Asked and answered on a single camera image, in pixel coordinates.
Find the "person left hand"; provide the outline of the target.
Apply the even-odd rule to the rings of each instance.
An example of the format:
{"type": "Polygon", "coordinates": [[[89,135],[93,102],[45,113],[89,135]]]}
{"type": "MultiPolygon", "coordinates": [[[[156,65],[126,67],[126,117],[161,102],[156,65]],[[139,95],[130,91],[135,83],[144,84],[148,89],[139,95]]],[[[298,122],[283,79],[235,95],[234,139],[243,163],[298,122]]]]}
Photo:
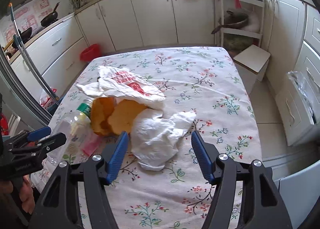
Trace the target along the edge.
{"type": "MultiPolygon", "coordinates": [[[[14,187],[10,181],[1,181],[1,193],[11,194],[14,190],[14,187]]],[[[33,189],[30,184],[30,176],[25,175],[23,177],[22,187],[19,191],[19,198],[22,202],[22,209],[26,213],[33,213],[35,208],[35,200],[33,196],[33,189]]]]}

